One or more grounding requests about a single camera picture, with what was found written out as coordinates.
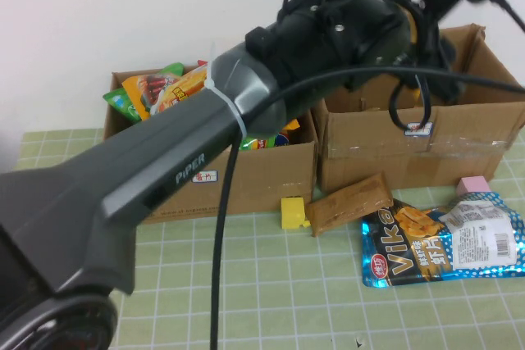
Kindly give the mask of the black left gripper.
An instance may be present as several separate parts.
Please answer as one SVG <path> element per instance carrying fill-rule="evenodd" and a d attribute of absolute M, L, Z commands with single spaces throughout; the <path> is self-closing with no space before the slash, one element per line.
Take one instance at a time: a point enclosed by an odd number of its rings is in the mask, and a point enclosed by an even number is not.
<path fill-rule="evenodd" d="M 441 35 L 437 23 L 425 16 L 419 6 L 412 5 L 409 12 L 414 23 L 412 41 L 416 64 L 424 68 L 452 71 L 456 60 L 454 45 Z M 462 82 L 437 76 L 425 76 L 425 79 L 431 95 L 444 104 L 456 104 L 465 92 Z"/>

